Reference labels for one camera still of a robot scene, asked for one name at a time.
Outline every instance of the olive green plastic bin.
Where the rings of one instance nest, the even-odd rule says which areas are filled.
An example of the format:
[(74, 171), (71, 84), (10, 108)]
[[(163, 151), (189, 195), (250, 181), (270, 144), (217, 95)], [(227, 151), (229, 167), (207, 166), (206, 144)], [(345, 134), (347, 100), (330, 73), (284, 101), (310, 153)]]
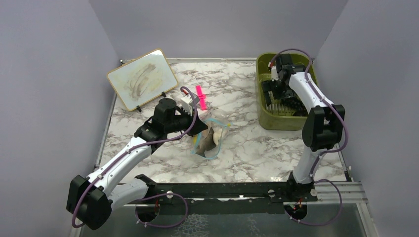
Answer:
[[(268, 69), (268, 64), (276, 53), (264, 53), (256, 59), (256, 77), (254, 80), (257, 97), (257, 118), (259, 124), (267, 130), (291, 130), (297, 131), (302, 129), (307, 117), (293, 116), (294, 110), (282, 106), (278, 100), (271, 98), (272, 103), (276, 104), (275, 110), (267, 110), (265, 98), (263, 97), (262, 87), (260, 82), (264, 80), (271, 80), (271, 72)], [(306, 67), (308, 59), (305, 56), (296, 53), (290, 53), (294, 63), (302, 63)], [(316, 75), (313, 67), (310, 67), (309, 73), (314, 83), (317, 83)]]

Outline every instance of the pink object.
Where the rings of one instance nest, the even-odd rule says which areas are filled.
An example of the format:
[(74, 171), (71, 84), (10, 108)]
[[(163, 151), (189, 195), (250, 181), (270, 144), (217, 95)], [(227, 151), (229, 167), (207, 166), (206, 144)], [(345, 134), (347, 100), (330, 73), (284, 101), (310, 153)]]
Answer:
[(197, 85), (197, 96), (199, 98), (199, 105), (201, 106), (201, 110), (207, 110), (207, 105), (205, 104), (205, 94), (202, 93), (201, 86)]

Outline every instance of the whiteboard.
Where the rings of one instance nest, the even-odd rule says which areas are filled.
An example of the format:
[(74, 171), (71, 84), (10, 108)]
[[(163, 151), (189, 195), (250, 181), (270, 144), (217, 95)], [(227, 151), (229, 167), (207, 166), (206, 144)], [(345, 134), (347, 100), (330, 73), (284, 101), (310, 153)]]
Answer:
[(177, 86), (177, 79), (161, 49), (110, 71), (107, 78), (129, 111)]

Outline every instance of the table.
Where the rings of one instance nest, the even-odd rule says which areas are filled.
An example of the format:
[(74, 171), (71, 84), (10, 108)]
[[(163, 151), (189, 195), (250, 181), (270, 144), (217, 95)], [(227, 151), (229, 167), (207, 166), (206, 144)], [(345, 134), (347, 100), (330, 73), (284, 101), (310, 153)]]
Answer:
[[(207, 107), (234, 125), (214, 160), (192, 155), (191, 138), (163, 144), (150, 157), (138, 164), (122, 180), (127, 182), (145, 174), (158, 183), (186, 182), (269, 182), (286, 181), (303, 152), (301, 131), (268, 131), (257, 121), (254, 87), (255, 62), (180, 62), (171, 63), (179, 81), (167, 93), (180, 103), (180, 86), (193, 92), (201, 85), (207, 95)], [(103, 166), (130, 140), (145, 120), (153, 115), (158, 99), (141, 107), (142, 112), (129, 112), (117, 98), (104, 143), (99, 166)], [(344, 168), (339, 154), (326, 154), (316, 173), (316, 180), (327, 178), (344, 181)]]

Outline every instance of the gray wall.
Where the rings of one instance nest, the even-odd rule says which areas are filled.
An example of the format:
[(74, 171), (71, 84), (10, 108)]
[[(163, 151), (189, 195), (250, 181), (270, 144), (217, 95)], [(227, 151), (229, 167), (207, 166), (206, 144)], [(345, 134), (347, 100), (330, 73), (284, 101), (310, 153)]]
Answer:
[(76, 174), (92, 171), (116, 53), (87, 0), (2, 0), (1, 236), (67, 236)]
[(316, 56), (347, 0), (90, 0), (120, 58)]
[(345, 160), (371, 201), (380, 236), (417, 236), (419, 1), (349, 0), (315, 66), (346, 107)]

